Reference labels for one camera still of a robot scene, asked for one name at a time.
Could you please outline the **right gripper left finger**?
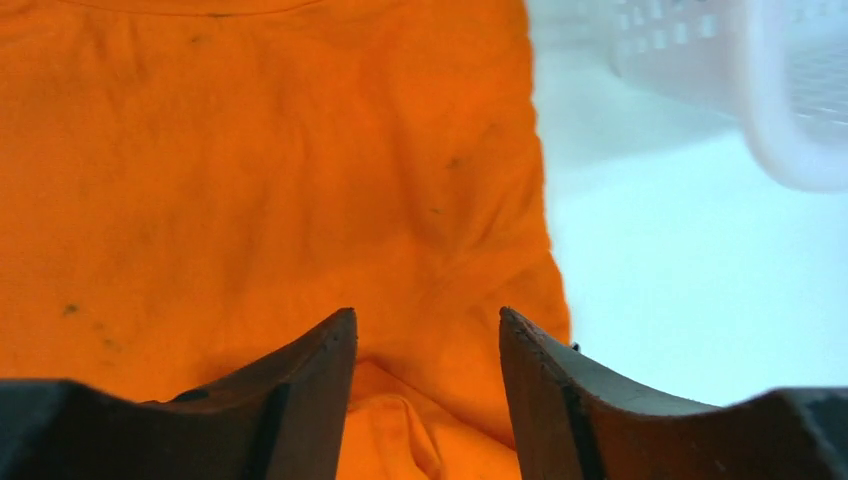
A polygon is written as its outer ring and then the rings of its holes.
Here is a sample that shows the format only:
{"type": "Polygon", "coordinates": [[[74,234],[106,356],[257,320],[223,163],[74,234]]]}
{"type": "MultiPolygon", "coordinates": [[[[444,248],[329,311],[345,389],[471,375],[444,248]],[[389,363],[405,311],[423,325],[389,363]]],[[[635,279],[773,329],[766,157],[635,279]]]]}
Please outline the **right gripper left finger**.
{"type": "Polygon", "coordinates": [[[1,384],[5,479],[332,479],[357,351],[343,308],[167,402],[71,380],[1,384]]]}

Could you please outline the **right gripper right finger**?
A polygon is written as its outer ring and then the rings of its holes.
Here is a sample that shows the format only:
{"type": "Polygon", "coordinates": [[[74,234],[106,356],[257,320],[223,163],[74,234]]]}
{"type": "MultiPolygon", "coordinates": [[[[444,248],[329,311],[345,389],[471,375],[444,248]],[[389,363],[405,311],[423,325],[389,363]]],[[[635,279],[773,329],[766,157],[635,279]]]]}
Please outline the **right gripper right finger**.
{"type": "Polygon", "coordinates": [[[781,388],[728,407],[665,393],[510,308],[501,370],[525,479],[843,479],[845,388],[781,388]]]}

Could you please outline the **orange t shirt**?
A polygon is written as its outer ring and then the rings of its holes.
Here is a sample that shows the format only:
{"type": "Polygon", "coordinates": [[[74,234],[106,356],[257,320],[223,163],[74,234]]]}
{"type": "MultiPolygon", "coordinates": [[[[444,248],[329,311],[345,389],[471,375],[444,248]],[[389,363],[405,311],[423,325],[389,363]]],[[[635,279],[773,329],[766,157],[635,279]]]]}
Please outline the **orange t shirt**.
{"type": "Polygon", "coordinates": [[[343,307],[342,479],[516,479],[560,339],[521,1],[5,1],[1,373],[163,399],[343,307]]]}

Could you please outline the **white plastic basket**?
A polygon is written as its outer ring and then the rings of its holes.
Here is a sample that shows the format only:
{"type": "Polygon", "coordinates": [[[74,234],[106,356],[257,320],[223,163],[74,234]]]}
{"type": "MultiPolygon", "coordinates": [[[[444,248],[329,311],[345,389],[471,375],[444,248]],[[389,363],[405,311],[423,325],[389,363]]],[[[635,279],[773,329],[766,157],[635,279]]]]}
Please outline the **white plastic basket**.
{"type": "Polygon", "coordinates": [[[797,190],[847,187],[843,1],[532,1],[539,46],[626,86],[733,121],[797,190]]]}

